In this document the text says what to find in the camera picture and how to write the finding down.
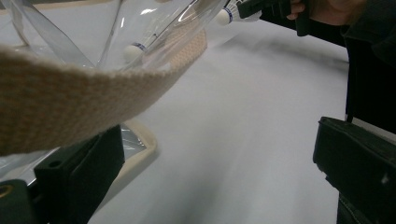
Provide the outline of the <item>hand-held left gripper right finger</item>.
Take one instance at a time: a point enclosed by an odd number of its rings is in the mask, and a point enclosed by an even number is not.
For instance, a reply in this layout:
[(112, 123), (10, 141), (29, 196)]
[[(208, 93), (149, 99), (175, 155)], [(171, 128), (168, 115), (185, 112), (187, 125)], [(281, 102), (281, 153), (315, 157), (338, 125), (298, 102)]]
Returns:
[(313, 162), (372, 224), (396, 224), (396, 146), (362, 127), (323, 117)]

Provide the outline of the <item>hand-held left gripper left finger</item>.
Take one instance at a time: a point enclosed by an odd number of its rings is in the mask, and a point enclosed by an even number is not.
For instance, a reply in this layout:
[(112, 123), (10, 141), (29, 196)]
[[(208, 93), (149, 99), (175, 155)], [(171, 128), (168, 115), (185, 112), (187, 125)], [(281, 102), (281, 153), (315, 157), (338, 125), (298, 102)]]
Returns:
[(62, 147), (34, 169), (50, 224), (87, 224), (124, 164), (120, 126)]

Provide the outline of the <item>white shuttlecock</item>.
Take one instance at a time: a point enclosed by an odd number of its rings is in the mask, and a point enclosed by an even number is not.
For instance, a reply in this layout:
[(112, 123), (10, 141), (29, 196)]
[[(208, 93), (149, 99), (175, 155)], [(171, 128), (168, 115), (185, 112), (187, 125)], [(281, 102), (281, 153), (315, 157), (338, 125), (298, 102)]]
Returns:
[(146, 64), (154, 60), (164, 46), (166, 37), (156, 32), (146, 32), (135, 38), (123, 50), (123, 58), (127, 63)]
[(247, 0), (230, 0), (227, 5), (218, 13), (218, 15), (215, 17), (215, 21), (217, 24), (221, 26), (226, 26), (232, 22), (254, 22), (257, 21), (262, 13), (256, 12), (252, 14), (251, 16), (242, 19), (240, 17), (240, 13), (238, 11), (238, 5), (246, 2)]

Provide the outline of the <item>clear bag with beige trim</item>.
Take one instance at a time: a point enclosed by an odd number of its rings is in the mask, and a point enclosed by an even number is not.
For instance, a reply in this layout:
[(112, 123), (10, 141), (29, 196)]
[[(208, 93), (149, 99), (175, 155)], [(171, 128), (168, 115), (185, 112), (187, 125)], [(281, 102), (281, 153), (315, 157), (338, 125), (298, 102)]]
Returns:
[[(0, 0), (0, 157), (69, 147), (131, 119), (205, 50), (226, 0)], [(150, 63), (123, 50), (164, 35)]]

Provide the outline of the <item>white table cover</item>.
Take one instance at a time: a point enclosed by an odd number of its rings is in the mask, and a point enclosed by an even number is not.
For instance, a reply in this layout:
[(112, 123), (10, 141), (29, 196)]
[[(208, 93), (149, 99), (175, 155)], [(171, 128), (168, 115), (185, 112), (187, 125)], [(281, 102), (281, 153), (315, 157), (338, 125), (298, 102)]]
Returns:
[(116, 125), (145, 124), (158, 158), (141, 174), (126, 162), (88, 224), (336, 224), (345, 197), (313, 162), (320, 119), (396, 138), (347, 119), (345, 39), (333, 47), (262, 21), (204, 32), (175, 84)]

